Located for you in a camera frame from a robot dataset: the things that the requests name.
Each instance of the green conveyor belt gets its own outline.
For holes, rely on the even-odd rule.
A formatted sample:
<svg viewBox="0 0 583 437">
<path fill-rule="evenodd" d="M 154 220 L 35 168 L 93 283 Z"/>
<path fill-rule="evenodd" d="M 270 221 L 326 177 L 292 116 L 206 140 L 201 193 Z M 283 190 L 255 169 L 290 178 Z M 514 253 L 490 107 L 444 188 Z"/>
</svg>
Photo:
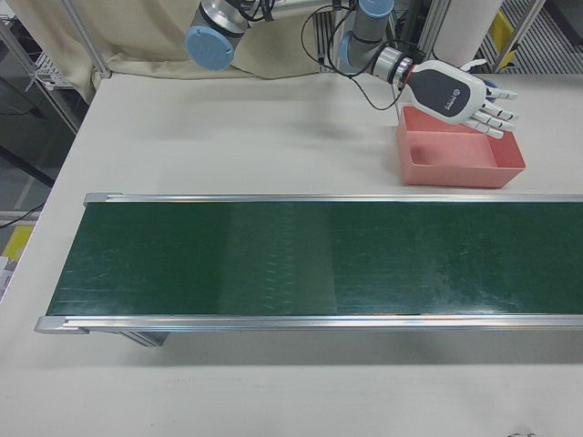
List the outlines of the green conveyor belt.
<svg viewBox="0 0 583 437">
<path fill-rule="evenodd" d="M 583 314 L 583 204 L 90 203 L 46 315 Z"/>
</svg>

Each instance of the white table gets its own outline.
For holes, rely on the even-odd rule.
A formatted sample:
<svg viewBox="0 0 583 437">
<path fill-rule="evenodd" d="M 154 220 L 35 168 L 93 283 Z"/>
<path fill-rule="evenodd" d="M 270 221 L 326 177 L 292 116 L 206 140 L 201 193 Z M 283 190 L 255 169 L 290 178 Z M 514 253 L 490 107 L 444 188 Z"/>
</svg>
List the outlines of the white table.
<svg viewBox="0 0 583 437">
<path fill-rule="evenodd" d="M 583 77 L 496 80 L 528 165 L 497 192 L 583 192 Z M 33 333 L 91 191 L 467 192 L 402 187 L 396 123 L 329 75 L 104 81 L 0 305 L 2 435 L 579 435 L 580 332 Z"/>
</svg>

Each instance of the pink tray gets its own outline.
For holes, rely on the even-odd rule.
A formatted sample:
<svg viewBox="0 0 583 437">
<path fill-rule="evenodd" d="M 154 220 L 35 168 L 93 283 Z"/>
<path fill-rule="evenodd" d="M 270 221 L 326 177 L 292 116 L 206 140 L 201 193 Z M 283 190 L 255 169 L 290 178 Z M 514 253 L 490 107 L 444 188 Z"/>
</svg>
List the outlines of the pink tray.
<svg viewBox="0 0 583 437">
<path fill-rule="evenodd" d="M 410 185 L 502 188 L 525 169 L 511 132 L 495 139 L 404 107 L 397 129 L 403 179 Z"/>
</svg>

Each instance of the black cable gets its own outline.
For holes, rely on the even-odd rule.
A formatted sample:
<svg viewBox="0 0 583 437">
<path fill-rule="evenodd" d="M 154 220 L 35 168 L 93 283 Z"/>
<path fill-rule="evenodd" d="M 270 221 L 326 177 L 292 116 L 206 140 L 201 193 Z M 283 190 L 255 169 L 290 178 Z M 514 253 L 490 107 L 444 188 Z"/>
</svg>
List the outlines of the black cable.
<svg viewBox="0 0 583 437">
<path fill-rule="evenodd" d="M 257 13 L 259 12 L 259 10 L 263 9 L 263 0 L 259 0 L 257 2 L 257 7 L 255 8 L 255 12 L 253 12 L 252 15 L 247 14 L 246 11 L 244 11 L 241 7 L 238 7 L 237 10 L 239 11 L 239 13 L 241 14 L 241 16 L 243 18 L 245 18 L 247 21 L 252 22 L 252 23 L 257 23 L 259 21 L 262 21 L 265 19 L 265 14 L 263 13 L 262 16 L 260 17 L 256 17 Z M 275 6 L 275 0 L 271 0 L 267 6 L 264 6 L 265 9 L 267 10 L 268 15 L 271 15 L 271 12 L 273 11 L 273 7 Z"/>
<path fill-rule="evenodd" d="M 308 49 L 305 45 L 305 41 L 303 38 L 304 35 L 304 31 L 306 26 L 308 25 L 308 23 L 310 22 L 310 20 L 319 12 L 321 12 L 322 10 L 326 9 L 326 8 L 330 8 L 333 7 L 332 5 L 326 5 L 326 6 L 322 6 L 319 7 L 318 9 L 316 9 L 314 12 L 312 12 L 310 15 L 308 15 L 308 17 L 306 18 L 306 20 L 303 22 L 302 25 L 302 30 L 300 32 L 300 40 L 302 42 L 302 49 L 304 51 L 304 53 L 306 54 L 307 57 L 309 57 L 313 62 L 315 62 L 316 64 L 318 64 L 319 66 L 327 66 L 325 65 L 323 62 L 320 62 L 320 60 L 316 59 L 315 57 L 313 57 L 312 55 L 310 55 L 310 53 L 308 52 Z M 354 84 L 358 87 L 358 89 L 360 90 L 361 93 L 363 93 L 364 98 L 366 99 L 367 103 L 373 107 L 374 109 L 376 109 L 377 111 L 386 111 L 387 109 L 390 109 L 391 107 L 393 107 L 397 101 L 399 100 L 399 98 L 401 97 L 401 94 L 403 93 L 403 90 L 401 89 L 401 91 L 399 92 L 399 94 L 397 95 L 397 97 L 393 100 L 393 102 L 391 102 L 391 104 L 389 104 L 386 107 L 378 107 L 377 105 L 375 105 L 373 103 L 373 101 L 371 100 L 371 98 L 368 97 L 368 95 L 366 94 L 366 92 L 363 89 L 363 86 L 361 84 L 358 83 L 358 81 L 355 79 L 357 76 L 361 75 L 362 73 L 364 73 L 373 62 L 376 61 L 377 57 L 381 54 L 381 52 L 383 50 L 385 50 L 386 47 L 388 47 L 388 44 L 382 44 L 379 49 L 376 51 L 376 53 L 374 54 L 374 56 L 371 56 L 371 58 L 369 59 L 369 61 L 366 63 L 366 65 L 360 69 L 359 71 L 357 71 L 356 73 L 353 74 L 346 74 L 343 71 L 339 70 L 338 67 L 336 67 L 332 61 L 332 42 L 334 39 L 334 36 L 336 35 L 336 32 L 338 32 L 338 29 L 340 28 L 340 26 L 348 19 L 348 17 L 350 16 L 350 14 L 356 9 L 356 4 L 354 4 L 352 7 L 346 7 L 346 6 L 340 6 L 340 8 L 342 10 L 348 11 L 346 13 L 346 15 L 344 15 L 344 17 L 338 22 L 338 24 L 334 27 L 334 29 L 332 30 L 332 33 L 330 35 L 330 37 L 328 38 L 328 47 L 326 50 L 326 58 L 328 60 L 328 66 L 332 69 L 332 71 L 340 76 L 346 77 L 348 79 L 350 79 L 352 82 L 354 82 Z"/>
<path fill-rule="evenodd" d="M 41 209 L 43 206 L 45 205 L 45 202 L 41 203 L 40 205 L 38 205 L 35 208 L 32 208 L 30 211 L 28 211 L 25 215 L 20 216 L 19 218 L 15 218 L 12 221 L 9 221 L 8 223 L 1 225 L 0 229 L 4 229 L 4 228 L 8 228 L 9 226 L 14 225 L 15 223 L 19 222 L 20 220 L 24 220 L 26 219 L 28 216 L 30 216 L 33 212 L 38 211 L 39 209 Z"/>
</svg>

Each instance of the blue joint cap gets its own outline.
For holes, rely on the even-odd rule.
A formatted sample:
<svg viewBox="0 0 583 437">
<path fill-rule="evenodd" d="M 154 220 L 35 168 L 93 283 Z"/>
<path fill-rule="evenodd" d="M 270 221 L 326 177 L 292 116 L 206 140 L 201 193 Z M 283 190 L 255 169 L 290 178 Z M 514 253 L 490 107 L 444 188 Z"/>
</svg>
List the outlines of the blue joint cap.
<svg viewBox="0 0 583 437">
<path fill-rule="evenodd" d="M 346 32 L 346 34 L 343 36 L 343 40 L 338 46 L 338 59 L 340 59 L 340 62 L 346 64 L 347 66 L 350 65 L 350 60 L 348 59 L 348 43 L 350 43 L 350 38 L 352 36 L 352 32 Z"/>
<path fill-rule="evenodd" d="M 208 70 L 224 70 L 235 57 L 227 37 L 204 25 L 191 27 L 184 37 L 184 45 L 190 58 Z"/>
<path fill-rule="evenodd" d="M 346 75 L 352 75 L 360 71 L 359 68 L 355 68 L 351 65 L 350 59 L 348 57 L 348 45 L 350 44 L 350 38 L 353 37 L 353 32 L 346 32 L 344 34 L 340 45 L 338 46 L 338 69 L 345 73 Z"/>
<path fill-rule="evenodd" d="M 393 6 L 394 0 L 358 0 L 358 7 L 371 18 L 385 18 Z"/>
</svg>

